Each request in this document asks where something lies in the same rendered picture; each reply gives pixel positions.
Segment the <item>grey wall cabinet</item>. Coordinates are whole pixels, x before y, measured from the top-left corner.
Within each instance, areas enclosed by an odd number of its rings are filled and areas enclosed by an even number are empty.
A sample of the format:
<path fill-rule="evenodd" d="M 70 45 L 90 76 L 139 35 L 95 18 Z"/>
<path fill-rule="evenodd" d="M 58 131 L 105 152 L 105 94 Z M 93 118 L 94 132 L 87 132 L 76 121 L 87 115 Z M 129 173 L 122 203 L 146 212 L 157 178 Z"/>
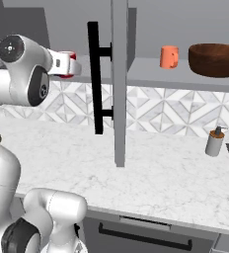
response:
<path fill-rule="evenodd" d="M 228 78 L 202 77 L 189 67 L 195 43 L 229 43 L 229 0 L 127 0 L 126 83 L 130 86 L 229 92 Z M 47 0 L 53 49 L 72 49 L 82 64 L 79 82 L 91 80 L 88 22 L 99 24 L 102 46 L 113 46 L 112 0 Z M 178 66 L 160 66 L 161 48 L 179 48 Z M 102 82 L 113 84 L 113 61 L 101 59 Z"/>

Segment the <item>red cup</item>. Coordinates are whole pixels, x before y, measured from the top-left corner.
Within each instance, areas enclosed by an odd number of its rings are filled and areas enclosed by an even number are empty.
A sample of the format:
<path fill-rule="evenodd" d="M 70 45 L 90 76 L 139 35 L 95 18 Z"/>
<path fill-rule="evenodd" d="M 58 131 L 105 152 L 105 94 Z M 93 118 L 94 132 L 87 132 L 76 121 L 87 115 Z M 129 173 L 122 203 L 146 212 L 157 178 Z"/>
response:
<path fill-rule="evenodd" d="M 74 75 L 66 75 L 66 69 L 65 69 L 65 57 L 66 53 L 70 54 L 72 58 L 76 59 L 76 53 L 74 51 L 61 51 L 59 53 L 60 55 L 60 70 L 59 70 L 59 76 L 61 78 L 70 78 L 73 77 Z"/>

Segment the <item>brown wooden bowl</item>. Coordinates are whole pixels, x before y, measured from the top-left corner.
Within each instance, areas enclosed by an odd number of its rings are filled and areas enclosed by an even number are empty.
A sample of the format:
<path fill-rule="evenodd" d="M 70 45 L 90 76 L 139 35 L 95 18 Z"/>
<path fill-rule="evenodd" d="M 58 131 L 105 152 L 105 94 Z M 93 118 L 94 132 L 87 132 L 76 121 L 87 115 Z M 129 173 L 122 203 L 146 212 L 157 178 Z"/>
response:
<path fill-rule="evenodd" d="M 229 44 L 197 43 L 189 48 L 192 72 L 205 77 L 229 77 Z"/>

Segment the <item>grey cabinet door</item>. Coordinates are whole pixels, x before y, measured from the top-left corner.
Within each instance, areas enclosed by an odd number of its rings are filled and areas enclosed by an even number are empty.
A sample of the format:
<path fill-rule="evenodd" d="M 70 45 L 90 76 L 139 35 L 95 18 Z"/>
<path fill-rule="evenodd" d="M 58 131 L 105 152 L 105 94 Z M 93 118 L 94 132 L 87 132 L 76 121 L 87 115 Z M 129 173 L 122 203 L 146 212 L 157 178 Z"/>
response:
<path fill-rule="evenodd" d="M 22 35 L 50 48 L 44 9 L 0 7 L 0 41 L 9 35 Z"/>
<path fill-rule="evenodd" d="M 112 0 L 114 162 L 125 161 L 127 0 Z"/>

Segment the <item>orange mug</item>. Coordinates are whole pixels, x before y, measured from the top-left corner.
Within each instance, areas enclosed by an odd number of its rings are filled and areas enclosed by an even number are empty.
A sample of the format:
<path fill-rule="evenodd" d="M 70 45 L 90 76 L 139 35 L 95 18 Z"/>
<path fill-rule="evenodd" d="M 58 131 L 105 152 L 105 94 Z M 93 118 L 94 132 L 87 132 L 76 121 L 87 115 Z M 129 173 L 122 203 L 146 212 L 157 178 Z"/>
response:
<path fill-rule="evenodd" d="M 173 69 L 178 66 L 179 48 L 174 45 L 163 45 L 161 48 L 160 66 L 165 69 Z"/>

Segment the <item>grey soap dispenser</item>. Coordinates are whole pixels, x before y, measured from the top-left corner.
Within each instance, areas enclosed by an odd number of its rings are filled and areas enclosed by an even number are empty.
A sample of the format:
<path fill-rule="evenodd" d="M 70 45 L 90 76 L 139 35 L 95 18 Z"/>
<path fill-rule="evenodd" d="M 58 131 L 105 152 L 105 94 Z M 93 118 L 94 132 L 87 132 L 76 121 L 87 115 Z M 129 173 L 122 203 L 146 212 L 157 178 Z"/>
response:
<path fill-rule="evenodd" d="M 216 157 L 221 149 L 225 133 L 224 126 L 217 126 L 208 136 L 207 144 L 205 146 L 205 153 L 211 157 Z"/>

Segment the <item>grey dishwasher front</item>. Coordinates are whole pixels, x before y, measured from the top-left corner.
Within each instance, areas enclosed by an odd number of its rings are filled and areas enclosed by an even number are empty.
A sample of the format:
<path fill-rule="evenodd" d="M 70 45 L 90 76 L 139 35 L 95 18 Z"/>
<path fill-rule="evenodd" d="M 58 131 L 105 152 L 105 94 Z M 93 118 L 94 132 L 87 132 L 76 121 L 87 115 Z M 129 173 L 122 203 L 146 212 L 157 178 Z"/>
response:
<path fill-rule="evenodd" d="M 100 234 L 98 230 L 100 222 L 104 224 L 104 228 L 106 229 L 117 230 L 161 240 L 187 244 L 188 240 L 191 239 L 192 250 L 185 251 L 181 249 Z M 83 221 L 83 225 L 86 246 L 89 253 L 209 253 L 213 244 L 213 240 L 211 238 L 199 238 L 190 235 L 182 235 L 168 231 L 122 224 L 92 217 L 86 217 Z"/>

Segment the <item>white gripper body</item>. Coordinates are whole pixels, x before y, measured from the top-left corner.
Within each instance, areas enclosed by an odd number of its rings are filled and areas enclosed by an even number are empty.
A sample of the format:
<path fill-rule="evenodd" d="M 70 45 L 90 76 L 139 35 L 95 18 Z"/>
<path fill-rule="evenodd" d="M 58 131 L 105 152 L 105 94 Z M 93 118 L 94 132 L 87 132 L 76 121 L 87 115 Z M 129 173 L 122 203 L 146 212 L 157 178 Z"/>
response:
<path fill-rule="evenodd" d="M 76 59 L 72 58 L 70 54 L 66 53 L 65 69 L 66 75 L 80 75 L 82 72 L 82 65 Z"/>

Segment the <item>grey base cabinet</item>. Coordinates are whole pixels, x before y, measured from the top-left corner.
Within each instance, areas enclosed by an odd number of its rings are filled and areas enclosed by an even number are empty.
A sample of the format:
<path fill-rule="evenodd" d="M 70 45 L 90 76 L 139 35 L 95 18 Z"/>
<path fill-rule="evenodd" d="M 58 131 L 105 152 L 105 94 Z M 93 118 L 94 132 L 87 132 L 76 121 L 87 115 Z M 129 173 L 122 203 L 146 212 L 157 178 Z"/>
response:
<path fill-rule="evenodd" d="M 229 235 L 220 233 L 210 253 L 229 253 Z"/>

